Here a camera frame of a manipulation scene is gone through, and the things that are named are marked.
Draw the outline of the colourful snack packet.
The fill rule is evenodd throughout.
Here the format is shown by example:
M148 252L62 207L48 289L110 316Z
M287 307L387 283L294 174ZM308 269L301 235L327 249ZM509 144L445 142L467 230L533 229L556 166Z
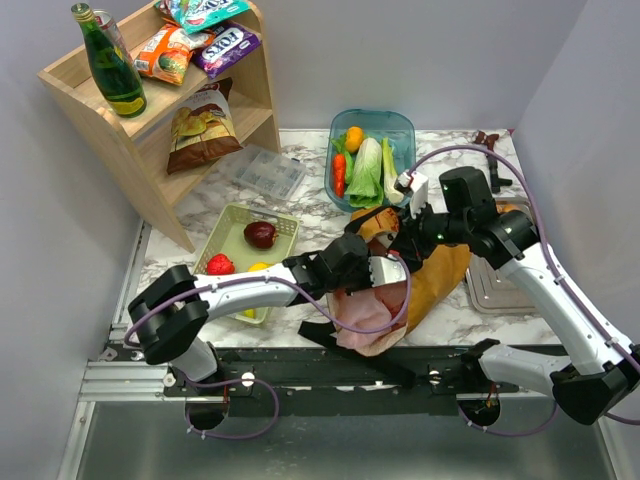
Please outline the colourful snack packet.
M191 34L248 11L250 4L236 0L162 0L154 7Z

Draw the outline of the yellow banana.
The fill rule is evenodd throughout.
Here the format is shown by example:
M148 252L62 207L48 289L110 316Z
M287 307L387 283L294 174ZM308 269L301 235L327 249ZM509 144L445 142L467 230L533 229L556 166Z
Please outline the yellow banana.
M258 262L248 268L248 272L257 272L270 267L270 264L265 262ZM247 318L254 319L256 317L255 309L247 309L243 312L243 315Z

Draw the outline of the green celery stalk bunch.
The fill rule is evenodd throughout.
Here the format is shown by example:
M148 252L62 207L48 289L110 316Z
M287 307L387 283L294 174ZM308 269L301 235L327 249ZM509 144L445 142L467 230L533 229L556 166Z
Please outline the green celery stalk bunch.
M398 173L395 168L393 147L388 137L382 139L381 149L384 193L392 205L399 205L404 199L404 194L395 188Z

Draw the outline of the napa cabbage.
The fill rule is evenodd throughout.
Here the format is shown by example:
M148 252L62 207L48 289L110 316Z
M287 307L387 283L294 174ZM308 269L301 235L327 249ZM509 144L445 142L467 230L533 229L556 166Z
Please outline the napa cabbage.
M349 205L371 208L383 203L381 185L382 148L375 138L366 138L356 155L351 181L346 189Z

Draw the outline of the orange tangerine fruit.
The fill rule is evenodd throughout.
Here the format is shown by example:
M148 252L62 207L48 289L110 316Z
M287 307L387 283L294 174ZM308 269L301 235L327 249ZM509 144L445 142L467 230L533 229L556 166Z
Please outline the orange tangerine fruit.
M356 153L363 141L365 133L359 126L350 127L345 133L345 149L350 153Z

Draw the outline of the orange snack packet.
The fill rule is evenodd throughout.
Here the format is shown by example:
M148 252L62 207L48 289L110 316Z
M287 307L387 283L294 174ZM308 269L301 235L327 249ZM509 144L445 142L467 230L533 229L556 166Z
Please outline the orange snack packet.
M140 75L180 86L192 55L210 46L214 38L209 32L189 34L167 23L141 48L133 65Z

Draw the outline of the pink plastic grocery bag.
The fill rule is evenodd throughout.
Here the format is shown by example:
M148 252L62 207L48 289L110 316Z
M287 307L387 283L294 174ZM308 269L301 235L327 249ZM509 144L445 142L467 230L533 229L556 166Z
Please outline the pink plastic grocery bag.
M347 295L344 289L329 295L330 313L340 322L361 330L378 329L390 323L400 312L406 296L406 284L395 283L354 292ZM362 334L337 326L337 345L359 350L363 354L376 354L397 341L406 330L408 313L396 324L380 332Z

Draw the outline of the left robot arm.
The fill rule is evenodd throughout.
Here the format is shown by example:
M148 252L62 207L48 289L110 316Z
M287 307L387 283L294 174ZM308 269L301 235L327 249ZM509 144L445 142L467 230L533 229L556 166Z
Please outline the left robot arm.
M127 346L139 347L149 365L168 363L201 395L214 393L222 372L213 348L198 338L210 320L247 309L314 306L328 293L376 287L385 256L370 253L364 239L345 233L328 247L288 257L257 272L193 275L170 268L128 307Z

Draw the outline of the red tomato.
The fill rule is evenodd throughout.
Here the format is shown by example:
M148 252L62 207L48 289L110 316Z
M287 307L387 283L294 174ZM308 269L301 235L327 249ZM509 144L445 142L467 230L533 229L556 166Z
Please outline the red tomato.
M235 271L234 263L223 253L212 256L206 264L206 273L211 276L231 275Z

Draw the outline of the orange carrot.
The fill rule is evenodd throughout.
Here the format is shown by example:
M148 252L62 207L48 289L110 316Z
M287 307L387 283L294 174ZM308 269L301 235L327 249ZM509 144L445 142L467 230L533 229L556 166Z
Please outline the orange carrot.
M346 170L346 157L341 153L336 154L332 162L332 176L334 193L339 198L344 197Z

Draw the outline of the orange tote bag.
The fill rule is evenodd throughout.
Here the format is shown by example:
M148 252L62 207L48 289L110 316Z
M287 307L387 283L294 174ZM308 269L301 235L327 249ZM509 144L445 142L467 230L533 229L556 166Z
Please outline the orange tote bag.
M335 323L303 322L298 334L331 352L381 373L395 384L411 388L416 379L414 371L390 360L384 353L411 333L428 313L458 286L469 266L470 259L471 252L464 245L454 247L441 245L435 248L431 256L424 261L422 268L411 274L411 287L409 289L406 287L411 294L405 332L399 335L397 341L391 340L390 346L383 351L376 354L363 354L359 350L338 346L336 327L341 325ZM392 327L403 315L404 313L400 310L387 325L378 329L364 330L362 334L376 333Z

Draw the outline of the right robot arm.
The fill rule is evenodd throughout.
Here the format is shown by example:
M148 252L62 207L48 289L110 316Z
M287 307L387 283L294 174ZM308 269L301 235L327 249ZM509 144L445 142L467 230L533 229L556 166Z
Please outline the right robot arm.
M458 167L439 178L446 212L428 202L428 179L402 173L396 188L402 244L425 259L439 245L466 245L519 288L565 350L538 354L487 339L462 356L460 379L480 392L508 383L544 394L570 418L591 425L639 385L639 347L608 320L560 265L541 227L521 211L500 213L485 175Z

